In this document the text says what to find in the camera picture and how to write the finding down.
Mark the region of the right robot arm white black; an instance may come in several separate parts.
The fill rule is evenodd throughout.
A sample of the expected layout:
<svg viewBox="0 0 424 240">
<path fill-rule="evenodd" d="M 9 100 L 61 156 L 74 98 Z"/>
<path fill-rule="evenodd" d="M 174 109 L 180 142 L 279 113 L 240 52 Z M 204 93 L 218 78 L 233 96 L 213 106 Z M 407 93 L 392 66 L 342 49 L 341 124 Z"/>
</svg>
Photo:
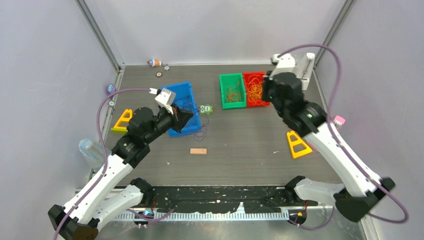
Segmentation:
<svg viewBox="0 0 424 240">
<path fill-rule="evenodd" d="M 327 122 L 327 113 L 317 103 L 304 99 L 301 80 L 292 72 L 264 76 L 262 100 L 273 104 L 287 127 L 311 144 L 341 179 L 332 184 L 296 176 L 285 185 L 285 198 L 291 205 L 303 200 L 335 207 L 351 222 L 359 222 L 395 187 L 389 177 L 381 178 L 371 170 L 366 177 L 342 149 L 342 138 L 333 137 L 337 130 Z"/>
</svg>

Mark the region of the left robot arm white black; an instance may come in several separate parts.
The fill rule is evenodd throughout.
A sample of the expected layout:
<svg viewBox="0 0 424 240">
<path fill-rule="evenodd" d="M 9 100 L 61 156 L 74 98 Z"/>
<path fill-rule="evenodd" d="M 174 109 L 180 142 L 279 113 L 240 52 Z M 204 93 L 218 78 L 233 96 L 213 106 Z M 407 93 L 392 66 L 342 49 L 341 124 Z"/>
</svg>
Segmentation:
<svg viewBox="0 0 424 240">
<path fill-rule="evenodd" d="M 127 174 L 150 152 L 149 144 L 172 129 L 181 131 L 194 113 L 176 104 L 152 109 L 136 109 L 127 126 L 127 133 L 112 148 L 99 172 L 64 206 L 53 205 L 48 217 L 55 236 L 65 240 L 94 240 L 113 218 L 136 205 L 148 207 L 153 202 L 154 188 L 144 179 L 135 178 L 121 192 L 106 199 Z"/>
</svg>

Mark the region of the blue plastic bin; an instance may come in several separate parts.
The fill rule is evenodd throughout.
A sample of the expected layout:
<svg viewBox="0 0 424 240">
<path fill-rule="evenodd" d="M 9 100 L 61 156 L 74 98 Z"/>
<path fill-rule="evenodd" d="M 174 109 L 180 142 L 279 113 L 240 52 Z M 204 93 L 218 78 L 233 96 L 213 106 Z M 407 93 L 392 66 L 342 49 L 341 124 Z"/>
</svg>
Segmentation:
<svg viewBox="0 0 424 240">
<path fill-rule="evenodd" d="M 190 81 L 181 83 L 175 83 L 171 85 L 165 85 L 161 89 L 167 88 L 176 93 L 174 103 L 181 109 L 190 110 L 194 113 L 194 116 L 188 121 L 186 126 L 181 132 L 177 132 L 173 129 L 168 131 L 170 137 L 181 137 L 184 135 L 194 134 L 201 130 L 202 124 L 200 122 L 200 116 L 198 107 L 195 102 L 194 92 Z"/>
</svg>

